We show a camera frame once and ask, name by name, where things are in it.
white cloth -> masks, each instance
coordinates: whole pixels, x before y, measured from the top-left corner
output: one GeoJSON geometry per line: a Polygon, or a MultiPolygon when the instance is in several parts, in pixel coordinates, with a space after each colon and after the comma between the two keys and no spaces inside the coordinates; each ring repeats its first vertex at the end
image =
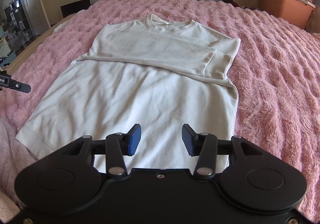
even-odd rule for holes
{"type": "MultiPolygon", "coordinates": [[[[155,15],[106,25],[89,52],[56,79],[17,139],[42,158],[71,141],[104,139],[141,124],[127,168],[189,168],[181,127],[219,139],[233,135],[238,93],[227,77],[240,39],[198,22],[166,22],[155,15]]],[[[219,156],[217,172],[227,165],[219,156]]],[[[104,156],[95,167],[105,171],[104,156]]]]}

blanket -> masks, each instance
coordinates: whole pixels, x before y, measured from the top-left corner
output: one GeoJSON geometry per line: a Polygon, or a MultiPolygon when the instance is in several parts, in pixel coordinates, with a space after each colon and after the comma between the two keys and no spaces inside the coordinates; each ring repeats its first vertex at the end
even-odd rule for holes
{"type": "Polygon", "coordinates": [[[17,202],[14,178],[33,162],[15,134],[47,89],[72,60],[86,53],[107,23],[145,18],[196,20],[232,38],[239,52],[228,72],[239,104],[235,134],[247,138],[305,176],[300,206],[320,220],[320,35],[311,35],[266,12],[196,0],[100,0],[49,36],[13,75],[31,85],[30,94],[1,91],[0,187],[17,202]]]}

black device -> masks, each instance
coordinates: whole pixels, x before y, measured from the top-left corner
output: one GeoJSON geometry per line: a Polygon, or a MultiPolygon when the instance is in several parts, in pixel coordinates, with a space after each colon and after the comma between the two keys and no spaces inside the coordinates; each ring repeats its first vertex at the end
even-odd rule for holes
{"type": "Polygon", "coordinates": [[[15,180],[23,210],[10,224],[218,223],[311,224],[296,209],[307,184],[303,175],[242,137],[218,140],[182,126],[189,169],[132,169],[141,126],[105,140],[82,136],[24,169],[15,180]],[[94,167],[105,155],[106,173],[94,167]],[[215,173],[217,155],[229,167],[215,173]]]}
{"type": "Polygon", "coordinates": [[[87,10],[90,6],[91,6],[90,0],[81,0],[78,2],[73,2],[67,5],[63,5],[60,8],[61,8],[63,17],[65,18],[81,10],[87,10]]]}
{"type": "Polygon", "coordinates": [[[1,87],[25,93],[31,91],[30,85],[11,79],[11,76],[7,74],[7,71],[0,72],[0,88],[1,87]]]}

screw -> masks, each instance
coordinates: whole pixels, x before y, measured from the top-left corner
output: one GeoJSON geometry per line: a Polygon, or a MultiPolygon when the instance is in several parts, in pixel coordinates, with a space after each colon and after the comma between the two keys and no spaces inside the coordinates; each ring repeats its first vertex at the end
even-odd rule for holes
{"type": "Polygon", "coordinates": [[[298,220],[295,218],[289,219],[287,222],[287,224],[298,224],[298,223],[299,223],[298,220]]]}
{"type": "Polygon", "coordinates": [[[159,179],[163,179],[165,177],[165,175],[164,174],[157,174],[157,178],[159,178],[159,179]]]}
{"type": "Polygon", "coordinates": [[[197,173],[199,175],[210,175],[213,173],[213,170],[211,168],[208,167],[201,167],[197,169],[197,173]]]}
{"type": "Polygon", "coordinates": [[[29,219],[29,218],[26,218],[23,220],[22,222],[23,224],[33,224],[33,220],[32,219],[29,219]]]}
{"type": "Polygon", "coordinates": [[[109,169],[109,173],[112,175],[122,175],[124,173],[124,169],[121,167],[111,167],[109,169]]]}

